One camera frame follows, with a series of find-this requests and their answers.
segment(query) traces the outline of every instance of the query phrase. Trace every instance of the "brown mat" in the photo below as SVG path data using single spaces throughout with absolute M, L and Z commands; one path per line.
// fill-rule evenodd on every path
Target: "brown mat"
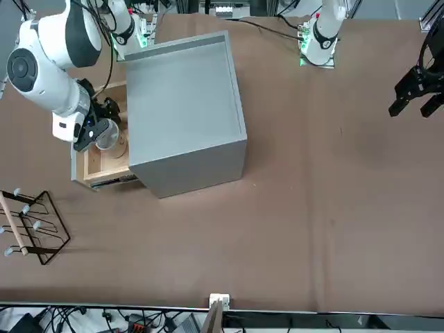
M 51 190 L 74 239 L 48 267 L 0 257 L 0 298 L 205 307 L 221 292 L 237 308 L 440 311 L 443 115 L 387 112 L 416 62 L 417 22 L 346 22 L 334 71 L 300 68 L 293 40 L 213 17 L 167 15 L 159 39 L 225 29 L 248 131 L 230 184 L 162 200 L 138 184 L 92 193 L 69 181 L 51 113 L 7 88 L 1 186 Z M 72 73 L 100 85 L 108 57 Z

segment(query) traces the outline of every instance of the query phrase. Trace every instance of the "wooden drawer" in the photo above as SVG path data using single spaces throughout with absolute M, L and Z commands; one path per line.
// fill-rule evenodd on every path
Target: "wooden drawer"
M 99 99 L 110 97 L 119 104 L 122 123 L 120 129 L 128 141 L 128 117 L 126 108 L 126 82 L 110 84 L 99 95 Z M 71 147 L 71 180 L 92 189 L 105 185 L 136 180 L 128 168 L 129 142 L 126 152 L 119 158 L 112 158 L 92 146 L 84 153 L 78 153 Z

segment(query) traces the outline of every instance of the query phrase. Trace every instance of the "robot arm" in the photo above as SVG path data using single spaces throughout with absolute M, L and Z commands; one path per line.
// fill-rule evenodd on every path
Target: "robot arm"
M 100 104 L 87 80 L 77 81 L 65 71 L 70 67 L 95 65 L 101 52 L 101 37 L 94 18 L 79 5 L 80 1 L 89 8 L 87 0 L 76 0 L 76 3 L 65 0 L 63 13 L 24 22 L 20 27 L 19 45 L 7 64 L 14 88 L 51 111 L 53 135 L 73 142 L 77 151 L 100 139 L 110 125 L 109 119 L 120 122 L 115 102 L 108 99 Z M 108 3 L 97 2 L 101 8 L 110 9 Z M 134 21 L 123 0 L 113 1 L 112 6 L 123 7 L 115 8 L 116 12 L 109 12 L 105 17 L 115 17 L 113 34 L 123 35 L 122 40 L 126 42 L 132 35 L 130 31 L 134 31 Z
M 346 13 L 345 0 L 323 0 L 319 18 L 310 19 L 309 37 L 301 53 L 312 64 L 321 66 L 331 58 Z

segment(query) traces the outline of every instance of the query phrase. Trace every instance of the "black cable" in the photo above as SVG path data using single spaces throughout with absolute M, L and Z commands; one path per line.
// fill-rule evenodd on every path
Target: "black cable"
M 285 10 L 289 9 L 291 7 L 291 5 L 294 5 L 297 2 L 296 6 L 300 3 L 300 0 L 293 0 L 287 7 L 285 7 L 284 9 L 282 9 L 276 16 L 281 15 L 283 12 L 285 12 Z
M 112 12 L 112 10 L 111 10 L 111 8 L 110 8 L 110 5 L 108 5 L 108 2 L 105 1 L 105 2 L 103 2 L 103 3 L 106 5 L 107 9 L 110 11 L 111 17 L 112 17 L 112 19 L 113 19 L 113 21 L 114 21 L 114 29 L 112 29 L 112 30 L 110 29 L 110 31 L 113 33 L 113 32 L 115 32 L 116 29 L 117 29 L 117 21 L 116 21 L 116 17 L 114 16 L 114 13 Z
M 159 319 L 159 323 L 157 323 L 157 325 L 156 326 L 152 326 L 152 328 L 159 328 L 160 327 L 160 324 L 162 323 L 162 316 L 164 316 L 165 317 L 165 321 L 166 321 L 166 317 L 167 317 L 167 315 L 166 314 L 164 314 L 163 312 L 160 312 L 160 319 Z
M 244 325 L 242 325 L 242 322 L 239 319 L 237 319 L 235 317 L 231 317 L 231 315 L 225 315 L 225 317 L 231 321 L 235 321 L 236 323 L 238 323 L 242 329 L 242 333 L 246 333 L 245 327 L 244 327 Z
M 114 49 L 113 49 L 113 45 L 112 45 L 111 30 L 103 24 L 103 22 L 101 21 L 101 19 L 99 17 L 99 14 L 97 14 L 95 12 L 95 10 L 93 9 L 90 0 L 87 0 L 89 8 L 84 6 L 82 3 L 77 2 L 77 0 L 71 0 L 71 2 L 73 2 L 77 6 L 80 6 L 84 9 L 86 9 L 93 16 L 93 19 L 95 19 L 96 24 L 99 26 L 99 29 L 101 30 L 102 35 L 105 38 L 105 41 L 107 42 L 107 44 L 110 46 L 110 49 L 111 49 L 110 72 L 108 74 L 108 78 L 106 79 L 105 85 L 97 93 L 95 93 L 95 96 L 97 96 L 101 92 L 103 92 L 103 90 L 105 90 L 106 87 L 108 86 L 108 84 L 110 83 L 112 69 L 114 66 Z
M 58 313 L 62 316 L 61 323 L 62 323 L 62 325 L 63 325 L 63 323 L 66 322 L 66 324 L 68 324 L 68 326 L 69 326 L 69 329 L 71 330 L 71 333 L 76 333 L 76 331 L 74 330 L 74 328 L 71 326 L 71 322 L 69 321 L 69 315 L 70 315 L 72 312 L 70 312 L 70 313 L 68 314 L 68 311 L 69 311 L 69 310 L 68 310 L 67 308 L 62 309 L 62 311 L 60 311 L 60 309 L 58 309 Z
M 27 4 L 24 0 L 19 0 L 19 1 L 20 1 L 20 4 L 22 5 L 22 8 L 23 8 L 25 11 L 31 13 L 31 10 L 29 9 L 28 4 Z
M 15 1 L 12 0 L 13 3 L 15 3 L 16 7 L 22 12 L 23 18 L 25 19 L 25 21 L 28 20 L 28 16 L 26 15 L 26 11 L 24 7 L 20 7 L 20 5 Z
M 110 322 L 108 321 L 108 318 L 105 317 L 105 321 L 106 321 L 106 325 L 108 325 L 108 329 L 110 330 L 110 333 L 114 333 L 113 329 L 111 328 Z
M 119 314 L 122 316 L 122 318 L 125 319 L 125 321 L 128 321 L 128 318 L 127 318 L 126 316 L 124 316 L 124 315 L 122 314 L 122 312 L 121 312 L 119 309 L 118 309 L 117 311 L 118 311 Z
M 54 308 L 53 313 L 52 313 L 52 315 L 51 315 L 51 321 L 49 322 L 49 323 L 51 324 L 51 328 L 53 329 L 53 333 L 56 333 L 56 331 L 54 330 L 54 319 L 56 318 L 56 317 L 54 316 L 55 312 L 56 312 L 56 309 Z
M 280 31 L 270 29 L 270 28 L 268 28 L 268 27 L 266 27 L 266 26 L 261 26 L 260 24 L 257 24 L 257 23 L 253 23 L 253 22 L 250 22 L 250 21 L 243 21 L 243 20 L 241 20 L 241 19 L 238 20 L 238 22 L 251 24 L 252 26 L 256 26 L 256 27 L 258 27 L 258 28 L 261 28 L 261 29 L 264 29 L 264 30 L 268 30 L 268 31 L 270 31 L 270 32 L 272 32 L 272 33 L 277 33 L 278 35 L 281 35 L 281 36 L 284 36 L 284 37 L 287 37 L 287 38 L 292 38 L 292 39 L 294 39 L 294 40 L 300 40 L 301 42 L 304 41 L 304 39 L 301 38 L 301 37 L 296 37 L 296 36 L 288 35 L 288 34 L 286 34 L 286 33 L 281 33 Z
M 146 329 L 145 310 L 142 309 L 142 318 L 144 319 L 144 327 Z
M 142 12 L 140 10 L 140 8 L 137 8 L 134 4 L 131 5 L 131 9 L 136 13 L 136 14 L 145 14 L 144 12 Z
M 285 22 L 285 24 L 286 24 L 287 26 L 289 26 L 290 28 L 293 28 L 293 29 L 296 29 L 296 30 L 299 29 L 299 26 L 294 26 L 293 24 L 291 24 L 290 22 L 288 22 L 288 20 L 287 20 L 285 17 L 283 17 L 281 14 L 277 14 L 276 16 L 279 17 L 280 19 L 283 19 L 284 22 Z
M 325 325 L 326 325 L 328 328 L 334 328 L 334 329 L 336 329 L 336 330 L 339 330 L 339 333 L 342 333 L 341 328 L 340 328 L 339 326 L 334 326 L 333 324 L 331 324 L 331 322 L 329 322 L 328 319 L 325 319 Z
M 114 48 L 112 45 L 110 46 L 110 49 L 111 49 L 110 72 L 108 73 L 108 78 L 106 79 L 105 85 L 97 93 L 95 93 L 95 96 L 97 96 L 101 92 L 103 92 L 103 90 L 106 89 L 106 87 L 108 86 L 108 84 L 110 83 L 110 80 L 111 80 L 112 67 L 114 66 Z
M 57 309 L 58 307 L 55 307 L 54 308 L 54 310 L 53 310 L 53 312 L 52 312 L 52 317 L 51 317 L 51 320 L 49 321 L 49 323 L 46 325 L 46 327 L 44 328 L 44 330 L 43 330 L 43 333 L 46 333 L 46 331 L 49 329 L 49 326 L 51 325 L 52 326 L 52 329 L 53 329 L 53 331 L 54 331 L 54 319 L 55 318 L 57 318 L 60 314 L 56 314 L 56 315 L 54 315 L 54 312 L 56 311 L 56 309 Z M 69 316 L 69 315 L 71 315 L 73 312 L 75 312 L 75 311 L 77 311 L 78 310 L 78 308 L 73 308 L 67 315 Z
M 98 26 L 100 32 L 102 33 L 103 38 L 105 39 L 105 41 L 108 44 L 108 46 L 110 46 L 110 36 L 107 33 L 107 31 L 109 29 L 103 24 L 103 22 L 101 21 L 101 18 L 99 17 L 99 15 L 94 11 L 91 2 L 89 0 L 87 0 L 89 7 L 83 5 L 82 3 L 78 2 L 77 0 L 71 0 L 71 2 L 74 3 L 77 6 L 85 9 L 89 14 L 91 14 L 93 20 L 96 22 L 96 25 Z
M 322 5 L 320 5 L 320 6 L 318 7 L 318 9 L 316 9 L 316 10 L 310 15 L 310 17 L 313 17 L 313 15 L 315 15 L 316 12 L 317 12 L 318 10 L 320 10 L 321 8 L 322 8 Z

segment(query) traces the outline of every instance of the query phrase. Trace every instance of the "metal rack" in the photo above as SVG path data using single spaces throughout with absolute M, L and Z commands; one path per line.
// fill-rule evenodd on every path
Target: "metal rack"
M 8 225 L 0 226 L 0 234 L 14 234 L 17 242 L 6 249 L 7 257 L 34 254 L 41 265 L 47 265 L 71 240 L 48 191 L 36 197 L 22 195 L 19 189 L 0 191 L 0 207 L 0 214 L 8 220 Z

